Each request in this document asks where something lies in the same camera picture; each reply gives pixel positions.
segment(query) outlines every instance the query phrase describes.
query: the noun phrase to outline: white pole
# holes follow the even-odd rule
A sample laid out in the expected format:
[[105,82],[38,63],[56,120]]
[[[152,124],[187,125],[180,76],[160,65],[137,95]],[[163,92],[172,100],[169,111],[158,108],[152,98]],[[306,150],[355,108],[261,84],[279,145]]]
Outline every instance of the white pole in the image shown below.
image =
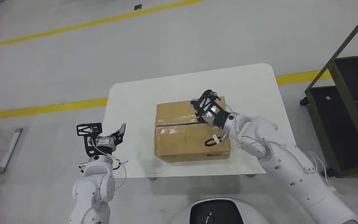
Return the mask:
[[16,145],[16,142],[20,136],[22,132],[22,128],[17,128],[11,138],[11,141],[10,141],[10,150],[7,152],[7,154],[5,155],[5,157],[2,159],[1,163],[0,163],[0,174],[4,174],[5,173],[5,170],[6,170],[6,166],[9,162],[9,159],[11,157],[11,154],[15,148],[15,145]]

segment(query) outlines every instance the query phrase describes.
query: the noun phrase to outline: white tag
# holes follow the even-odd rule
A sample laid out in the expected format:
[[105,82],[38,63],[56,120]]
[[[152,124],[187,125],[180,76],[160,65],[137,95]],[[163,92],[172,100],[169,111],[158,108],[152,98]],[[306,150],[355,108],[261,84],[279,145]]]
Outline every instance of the white tag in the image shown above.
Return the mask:
[[110,143],[109,139],[102,139],[102,140],[99,140],[97,144],[108,144],[108,143]]
[[219,141],[219,139],[218,139],[218,136],[216,136],[216,134],[213,135],[213,139],[214,139],[214,141],[216,142],[216,144],[219,144],[219,143],[220,143],[220,141]]

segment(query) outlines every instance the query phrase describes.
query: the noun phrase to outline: yellow floor line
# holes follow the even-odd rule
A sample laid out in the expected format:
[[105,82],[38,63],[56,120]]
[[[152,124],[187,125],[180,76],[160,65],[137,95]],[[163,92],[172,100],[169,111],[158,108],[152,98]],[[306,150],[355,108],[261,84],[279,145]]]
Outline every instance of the yellow floor line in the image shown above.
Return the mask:
[[[298,82],[310,82],[318,75],[318,72],[319,71],[285,74],[283,76],[276,76],[276,81],[279,86]],[[330,78],[332,78],[331,74],[326,70],[319,80],[327,80]]]
[[35,114],[46,114],[66,110],[77,110],[84,108],[93,108],[95,106],[106,106],[108,98],[95,100],[84,100],[79,102],[67,102],[65,104],[55,104],[48,106],[38,106],[35,108],[25,108],[19,110],[0,111],[0,118],[10,118],[14,116],[28,116]]
[[95,26],[95,25],[99,25],[99,24],[106,24],[108,22],[114,22],[114,21],[123,20],[125,18],[131,18],[131,17],[135,17],[135,16],[142,16],[142,15],[149,14],[149,13],[159,12],[161,10],[168,10],[170,8],[186,6],[188,4],[194,4],[194,3],[203,2],[203,1],[205,1],[205,0],[185,0],[185,1],[182,1],[182,2],[177,2],[177,3],[173,3],[173,4],[166,4],[164,6],[159,6],[159,7],[155,7],[155,8],[138,10],[138,11],[134,11],[134,12],[131,12],[131,13],[127,13],[127,14],[123,14],[123,15],[119,15],[119,16],[115,16],[115,17],[111,17],[111,18],[104,18],[104,19],[101,19],[101,20],[86,22],[84,24],[69,26],[69,27],[65,27],[65,28],[61,28],[61,29],[57,29],[57,30],[50,30],[50,31],[46,31],[46,32],[41,32],[39,34],[33,34],[33,35],[30,35],[30,36],[23,36],[21,38],[5,40],[5,41],[0,42],[0,45],[13,44],[13,43],[26,41],[26,40],[40,38],[40,37],[43,37],[43,36],[50,36],[50,35],[54,35],[54,34],[60,34],[61,32],[77,30],[77,29],[81,29],[81,28],[85,28],[85,27],[89,27],[89,26]]
[[[286,74],[283,76],[276,76],[278,85],[286,85],[298,82],[309,82],[312,81],[319,71],[304,72],[297,74]],[[328,70],[323,74],[320,80],[326,80],[331,78],[331,74]],[[0,118],[10,118],[14,116],[27,116],[35,114],[53,113],[66,110],[78,110],[84,108],[93,108],[96,106],[106,106],[108,98],[84,100],[79,102],[67,102],[65,104],[55,104],[48,106],[38,106],[35,108],[25,108],[18,110],[0,111]]]

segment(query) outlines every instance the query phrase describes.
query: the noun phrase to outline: brown cardboard box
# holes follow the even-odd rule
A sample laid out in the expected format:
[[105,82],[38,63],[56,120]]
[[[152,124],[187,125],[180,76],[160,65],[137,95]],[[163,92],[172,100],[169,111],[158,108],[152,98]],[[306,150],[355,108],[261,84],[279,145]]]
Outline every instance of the brown cardboard box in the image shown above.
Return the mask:
[[[217,100],[220,106],[225,99]],[[205,141],[213,135],[221,136],[219,128],[199,123],[189,101],[157,105],[154,154],[165,162],[218,160],[229,158],[230,140],[206,147]]]

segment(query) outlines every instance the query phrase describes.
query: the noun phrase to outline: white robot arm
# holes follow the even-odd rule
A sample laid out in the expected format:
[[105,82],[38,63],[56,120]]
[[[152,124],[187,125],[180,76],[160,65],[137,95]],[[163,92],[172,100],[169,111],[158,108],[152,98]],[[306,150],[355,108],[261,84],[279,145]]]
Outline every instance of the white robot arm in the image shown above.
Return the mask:
[[108,202],[113,199],[115,190],[124,183],[115,189],[112,163],[113,160],[119,162],[115,169],[122,164],[111,154],[123,141],[125,128],[123,124],[117,132],[103,137],[99,136],[102,132],[101,123],[77,126],[77,135],[84,138],[89,161],[79,165],[83,175],[73,186],[72,197],[76,205],[69,219],[70,224],[109,224]]
[[358,223],[357,215],[328,186],[315,166],[294,142],[277,132],[278,127],[262,118],[249,118],[223,110],[207,90],[191,102],[197,119],[221,128],[239,148],[256,156],[268,175],[284,186],[319,224]]

